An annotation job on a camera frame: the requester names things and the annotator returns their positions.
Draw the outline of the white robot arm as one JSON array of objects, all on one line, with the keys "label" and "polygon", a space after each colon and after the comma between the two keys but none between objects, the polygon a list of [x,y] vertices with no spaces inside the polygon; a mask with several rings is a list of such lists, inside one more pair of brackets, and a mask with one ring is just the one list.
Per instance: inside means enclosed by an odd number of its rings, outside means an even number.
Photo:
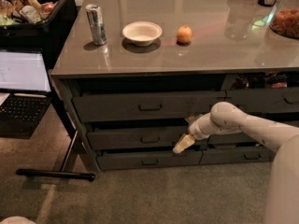
[{"label": "white robot arm", "polygon": [[227,102],[191,118],[173,152],[179,154],[212,135],[242,133],[272,153],[263,224],[299,224],[299,128],[248,114]]}]

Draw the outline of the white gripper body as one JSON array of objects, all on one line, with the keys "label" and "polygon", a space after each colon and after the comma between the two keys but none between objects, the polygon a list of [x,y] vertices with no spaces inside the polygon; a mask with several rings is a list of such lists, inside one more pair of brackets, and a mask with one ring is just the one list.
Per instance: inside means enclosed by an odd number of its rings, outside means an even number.
[{"label": "white gripper body", "polygon": [[202,115],[198,122],[189,124],[188,134],[192,135],[196,140],[203,140],[209,137],[209,133],[205,131],[205,128],[209,127],[210,116]]}]

